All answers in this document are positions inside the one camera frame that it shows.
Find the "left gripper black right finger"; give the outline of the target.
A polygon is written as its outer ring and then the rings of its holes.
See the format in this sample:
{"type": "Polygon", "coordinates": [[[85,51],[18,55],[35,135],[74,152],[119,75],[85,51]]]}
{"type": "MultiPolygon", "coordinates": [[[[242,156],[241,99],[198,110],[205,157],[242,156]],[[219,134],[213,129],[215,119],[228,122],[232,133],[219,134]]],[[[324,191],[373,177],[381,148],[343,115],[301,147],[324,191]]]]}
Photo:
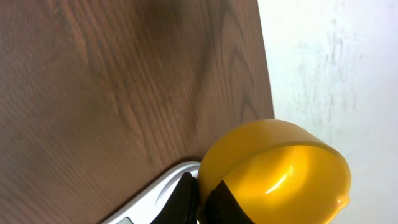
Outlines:
{"type": "Polygon", "coordinates": [[[204,216],[206,224],[254,224],[223,180],[208,197],[204,216]]]}

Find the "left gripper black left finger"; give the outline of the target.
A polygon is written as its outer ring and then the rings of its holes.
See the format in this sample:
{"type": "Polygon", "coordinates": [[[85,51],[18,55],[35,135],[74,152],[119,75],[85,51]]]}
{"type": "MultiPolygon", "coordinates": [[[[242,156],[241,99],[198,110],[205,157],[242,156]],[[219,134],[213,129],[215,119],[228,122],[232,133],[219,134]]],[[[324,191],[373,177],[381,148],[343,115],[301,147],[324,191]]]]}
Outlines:
{"type": "Polygon", "coordinates": [[[185,172],[151,224],[197,224],[198,181],[185,172]]]}

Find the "yellow measuring scoop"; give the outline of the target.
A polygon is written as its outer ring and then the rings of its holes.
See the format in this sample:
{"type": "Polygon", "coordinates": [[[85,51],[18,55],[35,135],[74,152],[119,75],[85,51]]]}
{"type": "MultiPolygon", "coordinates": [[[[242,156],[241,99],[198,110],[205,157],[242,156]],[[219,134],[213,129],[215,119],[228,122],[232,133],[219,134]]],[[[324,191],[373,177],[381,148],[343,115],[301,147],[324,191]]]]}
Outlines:
{"type": "Polygon", "coordinates": [[[254,223],[329,223],[349,204],[344,157],[300,126],[266,119],[221,137],[198,171],[199,211],[225,183],[254,223]]]}

